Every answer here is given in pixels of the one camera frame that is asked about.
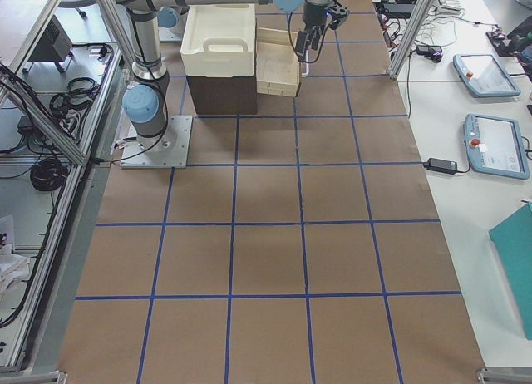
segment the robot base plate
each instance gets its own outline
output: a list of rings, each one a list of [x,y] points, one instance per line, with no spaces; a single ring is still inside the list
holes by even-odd
[[[185,168],[189,154],[192,116],[171,116],[168,120],[169,130],[177,134],[175,143],[159,152],[147,152],[120,162],[121,168]],[[136,136],[131,126],[128,136]],[[142,149],[137,142],[126,143],[122,158],[140,153]]]

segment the computer keyboard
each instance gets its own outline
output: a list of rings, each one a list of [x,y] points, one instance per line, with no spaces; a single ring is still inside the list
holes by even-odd
[[[437,0],[438,12],[445,14],[460,14],[462,6],[458,0]]]

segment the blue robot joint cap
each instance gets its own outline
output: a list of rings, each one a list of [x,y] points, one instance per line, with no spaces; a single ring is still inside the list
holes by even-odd
[[[133,123],[145,124],[157,114],[159,98],[149,86],[137,85],[124,94],[122,106]]]

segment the brown paper floor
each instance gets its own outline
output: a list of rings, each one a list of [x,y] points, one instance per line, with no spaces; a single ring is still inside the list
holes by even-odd
[[[353,15],[297,99],[196,118],[185,170],[111,168],[59,362],[69,382],[475,382],[371,1],[341,1]],[[179,53],[163,51],[170,114],[193,114]]]

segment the robotic arm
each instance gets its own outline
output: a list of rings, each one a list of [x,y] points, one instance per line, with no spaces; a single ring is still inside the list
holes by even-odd
[[[279,10],[292,13],[303,7],[305,28],[299,31],[294,53],[300,62],[307,62],[307,50],[318,50],[328,29],[336,30],[349,15],[337,0],[115,0],[124,5],[130,17],[131,38],[135,51],[132,71],[140,85],[126,92],[123,106],[133,123],[139,144],[145,150],[167,147],[171,134],[165,134],[168,124],[162,111],[165,104],[169,75],[161,60],[157,12],[163,7],[187,7],[208,4],[275,4]]]
[[[156,13],[163,7],[203,4],[235,3],[274,3],[286,13],[296,11],[303,0],[116,0],[126,6],[131,18],[131,33],[136,62],[133,65],[135,76],[141,81],[162,79],[166,69],[160,61],[160,48]],[[317,50],[328,29],[336,30],[349,15],[349,11],[337,0],[304,0],[303,21],[305,28],[298,33],[293,48],[299,61],[305,62],[309,48]]]

